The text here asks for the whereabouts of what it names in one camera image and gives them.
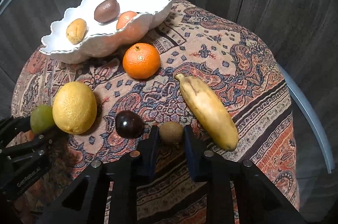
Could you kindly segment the small tan round fruit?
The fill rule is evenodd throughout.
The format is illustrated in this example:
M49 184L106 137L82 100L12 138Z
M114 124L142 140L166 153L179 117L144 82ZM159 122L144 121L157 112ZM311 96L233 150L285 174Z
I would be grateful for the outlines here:
M167 144L178 144L182 140L183 127L174 121L165 122L159 127L159 136Z

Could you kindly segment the yellow orange mango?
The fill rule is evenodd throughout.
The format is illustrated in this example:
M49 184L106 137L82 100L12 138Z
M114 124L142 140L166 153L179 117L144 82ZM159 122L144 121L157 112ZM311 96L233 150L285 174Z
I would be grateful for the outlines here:
M87 31L87 25L85 20L78 18L72 21L66 30L67 39L71 42L71 44L76 45L79 44Z

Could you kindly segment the brown kiwi fruit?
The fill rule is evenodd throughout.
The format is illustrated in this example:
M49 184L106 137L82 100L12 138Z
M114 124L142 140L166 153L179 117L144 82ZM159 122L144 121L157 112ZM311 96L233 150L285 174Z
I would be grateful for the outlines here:
M120 14L120 5L117 0L105 0L94 11L94 19L99 23L113 21Z

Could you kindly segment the large orange tangerine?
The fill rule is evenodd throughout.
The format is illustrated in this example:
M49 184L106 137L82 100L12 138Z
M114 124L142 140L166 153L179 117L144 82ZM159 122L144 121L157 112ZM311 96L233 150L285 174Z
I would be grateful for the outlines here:
M132 21L134 17L137 16L137 13L134 11L126 11L120 15L118 18L116 29L120 30L127 25L128 22Z

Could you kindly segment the green apple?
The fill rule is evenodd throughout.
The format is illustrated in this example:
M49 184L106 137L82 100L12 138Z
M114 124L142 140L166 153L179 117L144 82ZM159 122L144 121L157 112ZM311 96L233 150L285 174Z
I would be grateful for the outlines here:
M54 127L52 107L45 104L36 106L30 115L30 126L35 135L40 135Z

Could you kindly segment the large yellow lemon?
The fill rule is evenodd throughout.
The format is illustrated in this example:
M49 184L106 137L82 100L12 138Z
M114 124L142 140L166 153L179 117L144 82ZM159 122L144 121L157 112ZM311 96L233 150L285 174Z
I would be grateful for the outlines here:
M85 133L97 116L96 97L85 83L69 82L55 95L52 115L61 131L73 135Z

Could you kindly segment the dark purple plum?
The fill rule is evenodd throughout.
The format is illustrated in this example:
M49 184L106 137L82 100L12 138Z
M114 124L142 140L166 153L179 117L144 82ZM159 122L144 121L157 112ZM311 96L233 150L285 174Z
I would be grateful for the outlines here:
M125 110L116 115L115 128L120 137L136 139L144 133L144 122L138 114Z

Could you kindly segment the small yellow banana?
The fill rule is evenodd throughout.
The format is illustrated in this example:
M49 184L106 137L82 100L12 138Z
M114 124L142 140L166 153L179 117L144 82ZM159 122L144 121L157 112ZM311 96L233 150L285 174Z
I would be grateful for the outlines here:
M197 77L179 73L174 78L179 82L180 93L190 111L213 142L223 150L234 151L238 144L238 131L216 93Z

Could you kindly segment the patterned paisley tablecloth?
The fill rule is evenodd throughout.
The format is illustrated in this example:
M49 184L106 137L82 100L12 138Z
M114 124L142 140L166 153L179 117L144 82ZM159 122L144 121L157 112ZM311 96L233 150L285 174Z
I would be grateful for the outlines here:
M52 169L14 204L21 221L35 223L92 161L113 162L135 150L138 140L116 133L114 119L123 110L143 119L144 138L153 125L190 124L195 136L225 159L252 160L299 207L291 98L266 44L248 29L185 0L174 0L167 19L143 40L161 57L158 73L146 81L126 74L123 50L77 65L39 51L31 55L15 86L14 116L28 116L37 105L51 104L64 84L80 81L97 97L98 118L87 133L69 136L53 147ZM235 151L220 149L204 132L180 94L174 78L178 73L202 79L217 94L238 129Z

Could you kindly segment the small orange mandarin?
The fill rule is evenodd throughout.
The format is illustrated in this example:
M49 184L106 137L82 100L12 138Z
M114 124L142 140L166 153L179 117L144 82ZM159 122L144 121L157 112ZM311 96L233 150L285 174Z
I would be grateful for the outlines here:
M160 68L160 54L150 44L136 43L126 51L122 64L130 77L148 79Z

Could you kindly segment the white scalloped bowl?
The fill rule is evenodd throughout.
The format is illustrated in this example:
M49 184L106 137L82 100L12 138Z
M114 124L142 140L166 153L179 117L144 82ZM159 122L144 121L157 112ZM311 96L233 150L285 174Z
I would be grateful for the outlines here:
M122 13L134 11L137 15L122 29L117 21L101 24L94 20L94 10L105 0L82 0L77 7L64 11L59 21L50 25L50 34L41 38L40 52L67 64L78 64L91 57L102 58L115 52L122 45L141 40L148 31L159 26L169 15L174 0L117 0ZM83 40L73 45L67 39L67 27L75 19L86 22Z

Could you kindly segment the dark wood cabinet doors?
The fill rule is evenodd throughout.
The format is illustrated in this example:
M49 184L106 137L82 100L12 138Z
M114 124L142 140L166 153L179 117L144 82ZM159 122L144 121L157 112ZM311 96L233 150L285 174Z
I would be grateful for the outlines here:
M82 0L12 0L1 13L1 116L50 24ZM337 0L185 0L258 36L314 108L337 154ZM308 122L292 105L301 215L337 222L337 171L327 172Z

